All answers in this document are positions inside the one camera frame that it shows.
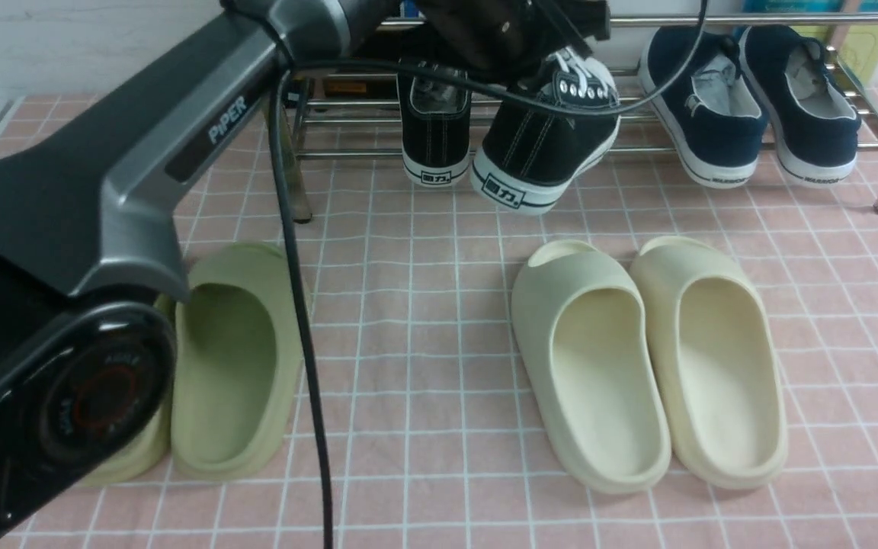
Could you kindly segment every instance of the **shoelace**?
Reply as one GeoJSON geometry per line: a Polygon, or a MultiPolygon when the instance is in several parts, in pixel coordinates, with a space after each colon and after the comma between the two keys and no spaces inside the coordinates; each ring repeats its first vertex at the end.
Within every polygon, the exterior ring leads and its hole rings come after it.
{"type": "Polygon", "coordinates": [[[574,73],[578,76],[579,97],[619,98],[616,79],[609,72],[609,69],[602,65],[600,60],[582,58],[570,47],[552,53],[551,58],[554,58],[563,72],[574,73]],[[598,78],[602,85],[598,88],[589,87],[588,78],[590,77],[598,78]]]}

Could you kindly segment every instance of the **green slide sandal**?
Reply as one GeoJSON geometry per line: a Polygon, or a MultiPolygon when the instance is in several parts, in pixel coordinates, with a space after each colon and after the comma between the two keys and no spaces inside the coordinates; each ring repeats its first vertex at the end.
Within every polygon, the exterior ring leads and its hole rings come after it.
{"type": "MultiPolygon", "coordinates": [[[[168,321],[175,323],[175,302],[166,296],[158,297],[154,307],[161,310],[168,321]]],[[[122,483],[146,472],[168,453],[168,431],[171,427],[171,392],[154,413],[147,427],[121,451],[115,453],[93,473],[80,480],[80,486],[106,486],[122,483]]]]}
{"type": "Polygon", "coordinates": [[[257,473],[283,442],[303,350],[283,251],[237,243],[199,261],[175,307],[175,468],[202,480],[257,473]]]}

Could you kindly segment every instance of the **printed logo on sole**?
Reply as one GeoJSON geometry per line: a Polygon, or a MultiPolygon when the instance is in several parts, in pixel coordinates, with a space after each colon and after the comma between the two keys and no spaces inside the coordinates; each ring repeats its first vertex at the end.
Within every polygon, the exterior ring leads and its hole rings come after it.
{"type": "Polygon", "coordinates": [[[483,182],[483,194],[509,208],[519,210],[527,192],[510,187],[510,185],[499,181],[493,174],[490,174],[487,176],[487,181],[483,182]]]}
{"type": "Polygon", "coordinates": [[[424,185],[448,185],[453,183],[453,172],[422,172],[421,180],[424,185]]]}

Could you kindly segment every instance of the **black cable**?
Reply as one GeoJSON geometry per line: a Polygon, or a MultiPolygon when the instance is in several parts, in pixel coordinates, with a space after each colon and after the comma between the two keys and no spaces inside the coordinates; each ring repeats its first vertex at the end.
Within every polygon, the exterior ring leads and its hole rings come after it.
{"type": "Polygon", "coordinates": [[[640,98],[633,104],[621,104],[619,107],[592,109],[592,111],[583,111],[578,108],[560,107],[556,104],[547,104],[538,101],[536,98],[530,98],[519,94],[511,93],[511,91],[502,90],[487,84],[481,84],[476,81],[447,74],[436,72],[428,66],[403,65],[403,63],[394,63],[389,60],[378,59],[328,59],[315,60],[315,62],[300,63],[295,70],[311,70],[311,69],[356,69],[356,70],[386,70],[386,72],[405,73],[410,76],[417,76],[424,80],[432,80],[450,86],[456,86],[463,90],[470,90],[478,94],[484,94],[488,97],[499,98],[499,100],[510,101],[510,103],[526,108],[528,111],[537,112],[537,114],[547,114],[553,116],[563,116],[564,118],[596,118],[605,116],[619,116],[634,111],[643,105],[651,103],[655,98],[662,96],[662,93],[676,83],[677,80],[686,72],[690,66],[694,56],[697,55],[697,49],[700,48],[700,41],[703,38],[703,32],[707,29],[707,7],[710,0],[700,0],[700,15],[697,17],[697,33],[694,38],[693,45],[690,46],[690,52],[687,53],[686,59],[682,60],[679,67],[665,82],[652,90],[647,96],[640,98]]]}
{"type": "Polygon", "coordinates": [[[313,416],[314,442],[317,444],[317,464],[320,469],[320,484],[324,502],[324,548],[334,549],[334,496],[331,488],[331,460],[327,452],[327,433],[324,430],[324,411],[320,403],[320,385],[317,380],[317,360],[314,354],[314,341],[310,334],[310,316],[307,313],[306,295],[303,293],[303,279],[300,277],[300,253],[296,249],[296,230],[293,228],[293,215],[290,212],[290,190],[284,172],[283,147],[280,143],[280,130],[283,127],[280,112],[282,97],[290,84],[292,70],[280,76],[280,82],[269,97],[269,159],[273,164],[273,178],[276,181],[276,197],[280,208],[280,223],[283,225],[283,241],[287,251],[287,267],[290,269],[290,289],[293,291],[293,308],[296,311],[296,325],[300,328],[300,346],[303,348],[303,369],[307,377],[307,392],[310,395],[310,413],[313,416]]]}
{"type": "Polygon", "coordinates": [[[700,0],[700,17],[697,18],[697,38],[694,39],[689,55],[680,63],[673,76],[666,80],[662,86],[640,98],[636,103],[620,105],[616,108],[605,108],[600,111],[579,111],[578,109],[562,108],[554,104],[544,104],[532,98],[510,93],[487,84],[481,84],[442,72],[435,72],[424,66],[400,65],[400,63],[384,62],[383,60],[370,59],[333,59],[327,62],[300,63],[288,69],[280,75],[279,83],[269,96],[269,156],[273,166],[273,178],[276,184],[277,202],[280,210],[280,223],[283,226],[283,240],[287,253],[287,265],[290,270],[290,289],[293,292],[293,308],[296,311],[296,324],[300,330],[300,344],[303,348],[303,368],[306,372],[307,392],[310,396],[310,413],[313,416],[314,442],[317,445],[317,462],[320,469],[321,494],[324,515],[324,548],[334,549],[334,493],[331,484],[331,462],[328,458],[327,433],[324,429],[324,411],[320,400],[320,385],[317,379],[317,361],[314,354],[313,337],[310,333],[310,317],[307,313],[306,295],[303,290],[303,278],[300,275],[300,253],[296,249],[296,230],[293,226],[293,215],[290,212],[290,190],[287,185],[287,177],[284,172],[286,163],[283,158],[283,147],[280,143],[280,132],[283,128],[280,120],[283,96],[290,84],[290,78],[297,70],[304,69],[362,69],[362,70],[389,70],[390,72],[405,73],[426,80],[432,80],[450,86],[456,86],[485,96],[500,98],[503,101],[519,104],[529,111],[539,112],[567,118],[595,118],[600,116],[617,116],[634,111],[643,107],[650,101],[662,95],[677,79],[682,76],[697,55],[700,38],[703,37],[704,28],[707,26],[707,5],[710,0],[700,0]]]}

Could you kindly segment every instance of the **white rubber sole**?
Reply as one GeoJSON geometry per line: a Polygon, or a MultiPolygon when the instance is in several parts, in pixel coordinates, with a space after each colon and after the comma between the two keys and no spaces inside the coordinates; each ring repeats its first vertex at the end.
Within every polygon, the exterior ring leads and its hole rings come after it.
{"type": "Polygon", "coordinates": [[[473,170],[469,174],[470,183],[473,183],[473,190],[487,197],[490,201],[495,202],[503,207],[512,209],[513,211],[530,216],[537,216],[550,212],[554,208],[554,204],[561,198],[564,191],[568,190],[571,181],[576,177],[595,167],[605,157],[605,153],[612,149],[612,145],[619,136],[619,128],[621,119],[616,122],[616,129],[601,143],[597,149],[593,150],[575,170],[575,174],[568,178],[568,181],[553,187],[541,187],[526,181],[519,180],[510,176],[501,170],[487,156],[483,146],[476,150],[476,156],[473,159],[473,170]]]}
{"type": "MultiPolygon", "coordinates": [[[[649,46],[651,45],[652,41],[650,40],[642,52],[642,59],[639,60],[639,81],[646,94],[651,93],[656,87],[655,81],[652,80],[652,74],[649,74],[649,46]]],[[[662,122],[662,127],[666,129],[669,138],[673,140],[673,146],[676,147],[676,152],[679,154],[683,170],[698,184],[708,188],[735,188],[741,187],[753,176],[754,170],[757,169],[757,159],[745,166],[714,166],[697,157],[686,142],[683,127],[669,110],[669,105],[663,100],[662,95],[652,100],[652,110],[659,122],[662,122]]]]}
{"type": "Polygon", "coordinates": [[[425,166],[410,159],[409,154],[402,149],[402,163],[405,166],[405,174],[412,180],[412,183],[429,188],[452,187],[455,185],[469,170],[469,153],[452,166],[441,168],[433,168],[425,166]]]}
{"type": "Polygon", "coordinates": [[[774,143],[776,143],[774,150],[777,152],[777,164],[781,171],[787,174],[788,178],[795,184],[808,188],[828,188],[829,185],[835,185],[849,177],[856,169],[858,155],[841,166],[815,166],[815,164],[799,159],[791,152],[791,149],[788,149],[784,140],[784,129],[781,128],[781,119],[777,116],[777,109],[774,109],[771,100],[764,93],[764,88],[758,83],[754,73],[750,72],[750,66],[747,65],[746,44],[747,32],[741,36],[741,70],[743,70],[750,87],[757,94],[758,100],[767,109],[767,115],[771,116],[771,127],[774,128],[774,143]]]}

